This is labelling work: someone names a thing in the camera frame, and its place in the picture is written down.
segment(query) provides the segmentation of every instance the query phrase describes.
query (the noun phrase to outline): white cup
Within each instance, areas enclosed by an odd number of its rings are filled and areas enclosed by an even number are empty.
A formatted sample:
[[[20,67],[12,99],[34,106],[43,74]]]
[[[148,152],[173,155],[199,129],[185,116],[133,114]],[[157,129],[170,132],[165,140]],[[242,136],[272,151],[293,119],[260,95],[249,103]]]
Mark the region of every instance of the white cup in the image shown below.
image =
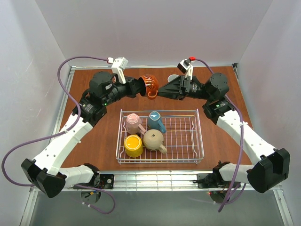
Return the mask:
[[[170,82],[170,81],[174,80],[176,77],[179,77],[179,76],[177,74],[169,75],[167,81]]]

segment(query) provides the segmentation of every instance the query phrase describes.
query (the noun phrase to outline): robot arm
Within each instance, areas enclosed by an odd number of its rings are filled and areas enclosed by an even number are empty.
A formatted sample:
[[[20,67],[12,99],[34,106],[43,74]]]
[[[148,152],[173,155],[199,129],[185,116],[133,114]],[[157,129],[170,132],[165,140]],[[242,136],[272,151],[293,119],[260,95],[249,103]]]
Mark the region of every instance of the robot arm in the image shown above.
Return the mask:
[[[127,60],[120,57],[113,61],[113,74],[96,73],[79,102],[81,115],[76,125],[70,131],[66,130],[78,117],[78,109],[75,107],[61,129],[61,132],[65,133],[55,138],[33,160],[23,161],[21,167],[29,181],[49,198],[58,195],[66,186],[98,186],[100,175],[97,167],[89,163],[71,168],[61,168],[61,165],[75,145],[105,116],[108,105],[123,97],[134,98],[139,93],[145,95],[146,86],[143,79],[124,77],[122,71],[126,64]]]
[[[284,149],[276,149],[264,141],[245,122],[240,123],[234,106],[225,98],[229,91],[225,75],[213,73],[203,84],[192,74],[190,62],[195,58],[182,60],[178,68],[185,75],[178,76],[165,86],[159,88],[158,96],[170,99],[184,100],[186,97],[207,100],[203,110],[207,118],[226,131],[238,144],[240,143],[240,126],[244,126],[244,152],[250,158],[252,165],[240,165],[236,177],[237,182],[250,184],[256,191],[264,193],[281,181],[287,179],[290,154]],[[207,185],[223,184],[231,181],[236,165],[230,162],[219,163],[213,168],[202,183]]]

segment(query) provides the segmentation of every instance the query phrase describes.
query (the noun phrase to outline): mug handle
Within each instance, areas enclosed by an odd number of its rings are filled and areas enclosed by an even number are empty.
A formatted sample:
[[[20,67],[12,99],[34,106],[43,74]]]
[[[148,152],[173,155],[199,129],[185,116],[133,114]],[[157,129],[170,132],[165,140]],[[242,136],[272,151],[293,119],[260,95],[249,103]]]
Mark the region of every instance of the mug handle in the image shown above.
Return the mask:
[[[138,128],[140,129],[140,133],[142,135],[144,135],[146,133],[146,129],[141,124],[139,124]]]
[[[166,147],[163,144],[161,144],[158,149],[159,149],[159,151],[162,154],[166,154],[167,153],[167,149],[166,149]]]
[[[161,121],[158,121],[161,133],[166,133],[166,128]]]
[[[148,99],[153,100],[157,97],[157,95],[158,95],[158,90],[156,90],[156,94],[154,96],[151,96],[151,92],[148,92],[147,97]]]

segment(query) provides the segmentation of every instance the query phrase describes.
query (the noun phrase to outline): wooden table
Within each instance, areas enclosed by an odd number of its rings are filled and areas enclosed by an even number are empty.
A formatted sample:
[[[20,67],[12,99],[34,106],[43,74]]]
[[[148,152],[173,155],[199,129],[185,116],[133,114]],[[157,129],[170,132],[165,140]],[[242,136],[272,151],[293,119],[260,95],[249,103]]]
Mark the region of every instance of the wooden table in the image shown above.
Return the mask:
[[[70,93],[80,100],[82,93],[89,87],[89,81],[93,75],[101,70],[76,70],[71,85]],[[244,103],[237,79],[231,66],[213,67],[214,72],[221,72],[228,77],[230,91],[228,96],[242,112],[244,121],[251,125],[246,105]],[[210,72],[205,67],[195,67],[194,75],[200,82],[206,82]],[[177,68],[139,68],[126,69],[125,76],[139,78],[144,74],[153,74],[157,77],[160,85],[167,83],[171,74],[179,74]],[[81,143],[78,144],[63,163],[63,167],[78,166],[89,162],[99,170],[211,170],[218,161],[230,161],[236,163],[239,147],[231,137],[222,129],[214,125],[203,113],[202,105],[205,100],[186,98],[183,101],[157,97],[149,100],[140,95],[137,98],[123,98],[122,100],[107,107],[107,114],[98,122],[94,129],[89,132]],[[75,104],[68,99],[63,115],[64,125]],[[120,110],[196,110],[200,111],[202,126],[202,138],[205,157],[199,164],[195,163],[133,163],[119,164],[116,160],[116,143],[118,138]],[[241,164],[251,164],[244,153]]]

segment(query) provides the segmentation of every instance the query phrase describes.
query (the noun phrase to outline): metal dish rack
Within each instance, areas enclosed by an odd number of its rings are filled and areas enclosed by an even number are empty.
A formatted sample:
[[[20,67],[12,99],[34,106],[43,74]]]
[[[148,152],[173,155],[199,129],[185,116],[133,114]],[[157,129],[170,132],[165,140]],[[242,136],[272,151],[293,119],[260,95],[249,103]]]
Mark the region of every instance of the metal dish rack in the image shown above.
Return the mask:
[[[204,158],[203,141],[198,109],[193,111],[157,111],[166,128],[164,145],[167,154],[149,151],[143,146],[143,153],[137,158],[126,154],[124,141],[127,133],[126,119],[131,113],[140,116],[143,127],[147,130],[147,117],[152,111],[120,111],[116,159],[122,163],[199,163]]]

